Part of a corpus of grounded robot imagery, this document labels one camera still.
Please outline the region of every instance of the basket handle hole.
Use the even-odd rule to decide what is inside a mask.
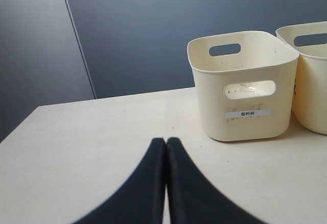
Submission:
[[[294,45],[297,47],[321,45],[327,43],[327,33],[297,36]]]
[[[209,54],[213,57],[229,54],[238,54],[241,51],[241,45],[238,43],[213,46],[209,49]]]
[[[273,95],[276,84],[273,81],[234,83],[225,87],[225,95],[230,100]]]

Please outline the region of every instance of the cream storage bin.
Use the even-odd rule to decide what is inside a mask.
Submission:
[[[282,27],[276,34],[300,52],[292,106],[296,117],[304,127],[327,134],[327,21]],[[325,41],[314,42],[319,36]]]
[[[214,48],[238,53],[211,55]],[[289,125],[299,53],[261,31],[195,39],[188,44],[202,126],[219,141],[270,138]]]

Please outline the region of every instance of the white table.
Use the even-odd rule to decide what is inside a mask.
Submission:
[[[327,223],[327,137],[221,143],[194,88],[37,108],[0,144],[0,223],[69,223],[109,197],[154,137],[180,137],[208,179],[269,223]],[[167,201],[164,223],[169,223]]]

